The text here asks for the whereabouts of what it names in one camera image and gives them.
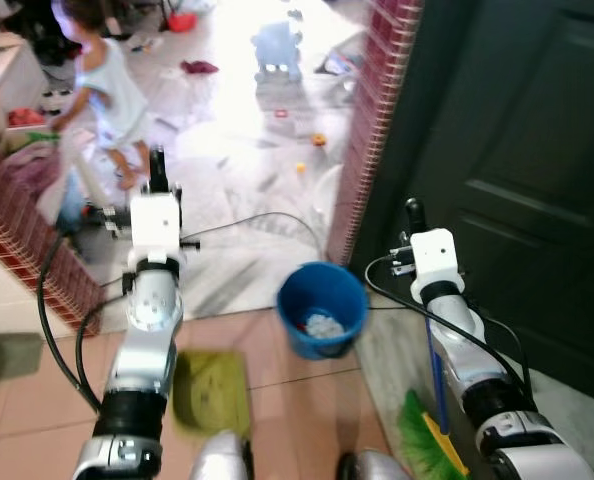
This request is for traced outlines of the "green broom with blue handle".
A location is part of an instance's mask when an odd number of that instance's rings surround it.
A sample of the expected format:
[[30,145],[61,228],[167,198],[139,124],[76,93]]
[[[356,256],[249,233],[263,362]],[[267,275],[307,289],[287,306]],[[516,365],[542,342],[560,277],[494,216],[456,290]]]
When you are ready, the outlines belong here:
[[449,415],[445,403],[445,379],[430,321],[426,320],[431,389],[437,396],[438,419],[426,410],[415,389],[408,390],[399,411],[397,426],[402,440],[402,456],[413,480],[471,480],[470,470],[453,447]]

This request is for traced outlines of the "green dustpan with red handle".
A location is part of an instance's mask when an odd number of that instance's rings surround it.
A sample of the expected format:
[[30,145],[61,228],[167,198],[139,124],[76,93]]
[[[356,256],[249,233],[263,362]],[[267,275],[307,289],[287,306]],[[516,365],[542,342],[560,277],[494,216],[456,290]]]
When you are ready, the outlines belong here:
[[183,433],[251,436],[245,356],[223,349],[186,349],[175,360],[170,408]]

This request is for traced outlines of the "child in white dress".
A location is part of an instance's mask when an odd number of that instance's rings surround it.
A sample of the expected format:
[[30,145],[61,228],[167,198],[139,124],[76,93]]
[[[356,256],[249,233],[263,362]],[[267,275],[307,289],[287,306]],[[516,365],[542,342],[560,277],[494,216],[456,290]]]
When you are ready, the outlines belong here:
[[118,188],[128,191],[149,173],[150,148],[145,142],[149,102],[133,81],[125,49],[102,35],[106,17],[92,0],[53,0],[61,32],[81,45],[76,59],[76,87],[69,108],[49,120],[51,131],[64,131],[86,108],[96,119],[96,145],[119,175]]

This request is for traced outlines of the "dark red cloth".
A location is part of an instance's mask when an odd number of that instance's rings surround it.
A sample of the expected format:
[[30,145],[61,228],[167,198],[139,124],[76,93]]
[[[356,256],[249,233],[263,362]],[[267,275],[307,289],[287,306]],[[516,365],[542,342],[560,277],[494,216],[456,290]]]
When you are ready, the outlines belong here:
[[181,69],[187,76],[207,76],[219,72],[219,68],[210,61],[182,61]]

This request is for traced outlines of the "dark green door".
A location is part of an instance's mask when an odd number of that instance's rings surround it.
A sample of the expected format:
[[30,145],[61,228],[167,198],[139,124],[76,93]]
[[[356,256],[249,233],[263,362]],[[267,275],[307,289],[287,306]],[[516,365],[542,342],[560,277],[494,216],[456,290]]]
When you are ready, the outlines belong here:
[[594,0],[424,0],[349,264],[417,198],[527,365],[594,399]]

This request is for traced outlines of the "pink cloth pile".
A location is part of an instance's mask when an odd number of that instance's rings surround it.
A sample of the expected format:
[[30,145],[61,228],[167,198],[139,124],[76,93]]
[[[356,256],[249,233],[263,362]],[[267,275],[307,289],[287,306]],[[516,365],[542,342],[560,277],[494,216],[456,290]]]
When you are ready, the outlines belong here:
[[6,173],[18,186],[27,189],[29,196],[38,200],[63,177],[58,142],[41,140],[9,154],[3,164]]

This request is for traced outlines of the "blue plastic bucket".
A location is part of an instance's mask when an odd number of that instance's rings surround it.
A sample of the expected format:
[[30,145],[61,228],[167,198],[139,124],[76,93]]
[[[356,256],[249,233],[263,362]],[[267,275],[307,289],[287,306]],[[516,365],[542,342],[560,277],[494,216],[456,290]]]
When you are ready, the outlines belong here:
[[[275,307],[289,346],[307,360],[329,360],[347,356],[367,321],[369,301],[357,276],[333,262],[306,262],[284,280]],[[316,339],[303,333],[310,314],[334,317],[346,334]]]

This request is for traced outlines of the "white crumpled paper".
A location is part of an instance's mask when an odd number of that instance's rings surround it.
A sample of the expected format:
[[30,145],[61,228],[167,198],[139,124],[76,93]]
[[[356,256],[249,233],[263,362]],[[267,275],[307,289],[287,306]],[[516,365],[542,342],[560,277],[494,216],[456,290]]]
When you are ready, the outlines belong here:
[[346,334],[346,328],[332,316],[310,314],[303,324],[303,333],[316,339],[333,339]]

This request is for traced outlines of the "red fabric item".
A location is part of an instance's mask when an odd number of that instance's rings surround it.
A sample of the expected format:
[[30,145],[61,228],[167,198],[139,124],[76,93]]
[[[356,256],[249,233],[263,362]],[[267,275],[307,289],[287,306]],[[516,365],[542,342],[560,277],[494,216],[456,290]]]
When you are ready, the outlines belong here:
[[27,125],[44,125],[44,115],[35,109],[17,108],[6,114],[6,124],[9,128],[27,127]]

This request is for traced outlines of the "red plastic basin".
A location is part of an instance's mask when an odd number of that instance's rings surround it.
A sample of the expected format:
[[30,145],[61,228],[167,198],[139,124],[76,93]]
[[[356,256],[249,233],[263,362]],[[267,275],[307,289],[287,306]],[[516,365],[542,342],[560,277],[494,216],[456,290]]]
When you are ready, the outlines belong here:
[[170,12],[165,17],[164,29],[173,33],[187,33],[197,26],[197,22],[196,13]]

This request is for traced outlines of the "blue toy vehicle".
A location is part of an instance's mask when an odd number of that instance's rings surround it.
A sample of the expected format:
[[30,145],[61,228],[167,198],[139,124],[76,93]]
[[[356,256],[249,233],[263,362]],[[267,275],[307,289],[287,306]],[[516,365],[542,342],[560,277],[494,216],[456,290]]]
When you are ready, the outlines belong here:
[[251,37],[259,67],[253,78],[261,83],[283,74],[289,83],[301,82],[298,49],[301,40],[302,33],[293,27],[291,20],[278,20],[261,26]]

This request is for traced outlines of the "silver right robot leg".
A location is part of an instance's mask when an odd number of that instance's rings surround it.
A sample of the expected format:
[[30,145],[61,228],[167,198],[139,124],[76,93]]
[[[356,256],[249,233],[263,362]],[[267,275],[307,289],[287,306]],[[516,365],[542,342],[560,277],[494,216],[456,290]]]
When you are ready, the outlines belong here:
[[413,480],[413,477],[390,454],[358,451],[339,457],[335,480]]

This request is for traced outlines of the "silver robot leg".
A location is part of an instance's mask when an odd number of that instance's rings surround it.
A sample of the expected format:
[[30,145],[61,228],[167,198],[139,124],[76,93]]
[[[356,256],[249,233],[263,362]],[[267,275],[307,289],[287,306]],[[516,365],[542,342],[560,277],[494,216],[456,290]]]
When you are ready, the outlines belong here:
[[188,480],[253,480],[251,444],[229,430],[210,436],[198,453]]
[[413,480],[413,477],[390,454],[358,451],[339,457],[335,480]]

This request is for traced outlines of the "silver left robot leg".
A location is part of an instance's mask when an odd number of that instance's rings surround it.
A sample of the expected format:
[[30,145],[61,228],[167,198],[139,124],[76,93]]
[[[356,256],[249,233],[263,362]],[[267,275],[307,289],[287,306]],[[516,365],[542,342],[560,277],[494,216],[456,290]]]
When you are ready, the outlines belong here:
[[210,436],[198,453],[188,480],[253,480],[251,444],[229,430]]

